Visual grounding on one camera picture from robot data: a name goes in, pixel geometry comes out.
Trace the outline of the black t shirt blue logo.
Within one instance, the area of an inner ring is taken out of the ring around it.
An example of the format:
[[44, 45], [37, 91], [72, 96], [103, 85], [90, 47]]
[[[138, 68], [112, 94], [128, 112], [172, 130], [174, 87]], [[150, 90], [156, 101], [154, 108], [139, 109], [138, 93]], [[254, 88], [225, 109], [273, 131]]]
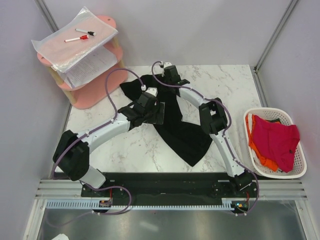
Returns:
[[165, 103], [163, 124], [155, 124], [154, 128], [180, 158], [191, 167], [195, 166], [207, 153], [212, 139], [199, 125], [183, 121], [174, 93], [159, 84], [152, 75], [143, 75], [140, 78], [146, 87], [157, 88], [159, 101]]

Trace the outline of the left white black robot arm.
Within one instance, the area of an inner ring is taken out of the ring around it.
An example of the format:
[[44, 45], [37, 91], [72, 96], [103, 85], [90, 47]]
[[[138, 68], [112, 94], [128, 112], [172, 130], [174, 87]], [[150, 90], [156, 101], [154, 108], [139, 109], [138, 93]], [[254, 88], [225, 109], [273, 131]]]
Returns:
[[90, 165], [90, 154], [112, 138], [142, 124], [163, 124], [165, 104], [157, 98], [158, 90], [149, 87], [138, 100], [120, 108], [115, 118], [82, 133], [65, 131], [53, 155], [53, 169], [59, 167], [72, 181], [92, 187], [99, 197], [106, 196], [110, 185], [106, 177]]

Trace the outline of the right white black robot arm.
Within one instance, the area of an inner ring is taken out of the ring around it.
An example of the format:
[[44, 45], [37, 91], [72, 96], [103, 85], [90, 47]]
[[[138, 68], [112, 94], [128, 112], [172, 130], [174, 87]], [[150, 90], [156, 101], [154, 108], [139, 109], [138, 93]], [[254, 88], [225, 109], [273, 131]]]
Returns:
[[242, 196], [252, 183], [252, 175], [240, 162], [228, 135], [232, 124], [229, 111], [220, 98], [206, 98], [188, 80], [181, 79], [176, 66], [170, 62], [161, 62], [159, 66], [162, 68], [161, 84], [198, 108], [200, 127], [213, 139], [230, 177], [229, 191], [235, 197]]

